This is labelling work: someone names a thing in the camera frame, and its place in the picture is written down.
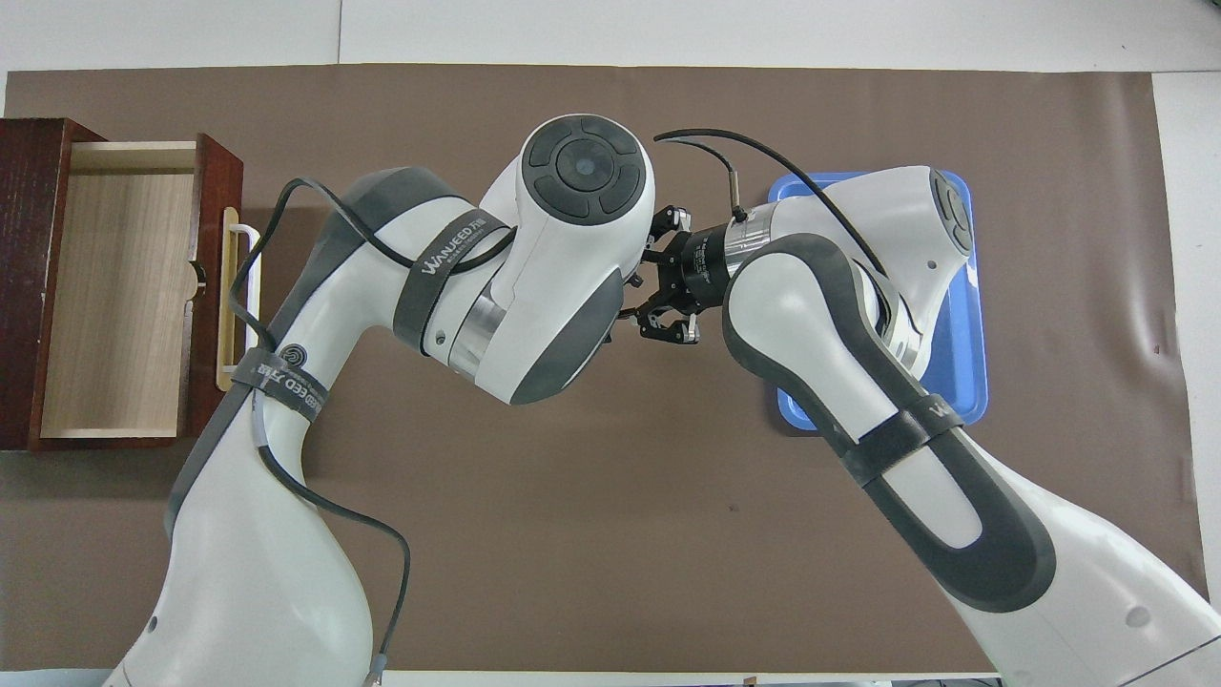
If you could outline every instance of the cable connector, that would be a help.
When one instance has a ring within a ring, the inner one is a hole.
[[[386,654],[377,654],[370,661],[369,675],[365,676],[365,681],[360,683],[360,687],[380,687],[383,672],[386,672]]]

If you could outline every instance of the blue plastic bin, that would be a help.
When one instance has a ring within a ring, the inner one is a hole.
[[[813,172],[811,178],[819,188],[825,188],[836,181],[852,178],[864,172]],[[962,194],[962,200],[974,225],[971,209],[971,189],[962,178],[941,170]],[[783,176],[772,184],[768,201],[790,195],[810,195],[811,192],[796,174]],[[943,399],[960,415],[967,425],[978,422],[988,410],[988,369],[984,356],[984,325],[979,308],[979,278],[977,276],[976,255],[979,251],[977,237],[976,249],[967,257],[967,264],[950,281],[950,288],[937,315],[937,329],[933,332],[933,354],[928,370],[921,382]],[[801,406],[783,390],[777,392],[780,415],[797,430],[812,432],[817,430]]]

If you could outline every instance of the spiral logo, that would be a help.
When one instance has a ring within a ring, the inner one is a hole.
[[[305,365],[305,349],[299,345],[299,343],[289,343],[280,351],[280,358],[284,360],[286,364],[293,367],[302,367]]]

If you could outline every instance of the wooden drawer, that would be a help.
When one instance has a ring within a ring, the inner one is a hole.
[[[199,434],[222,395],[221,221],[241,194],[242,161],[205,134],[0,120],[0,449]]]

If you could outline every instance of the black strap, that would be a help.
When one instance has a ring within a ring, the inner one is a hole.
[[[314,422],[330,395],[321,382],[266,349],[250,349],[233,371],[233,382],[267,397]]]
[[[407,283],[403,284],[394,308],[394,334],[408,347],[427,356],[424,353],[424,329],[441,299],[441,290],[446,287],[449,273],[471,248],[498,228],[508,226],[487,211],[475,207],[446,225],[420,253],[407,275]]]
[[[841,460],[852,480],[864,487],[934,438],[962,425],[945,399],[929,394],[871,430]]]

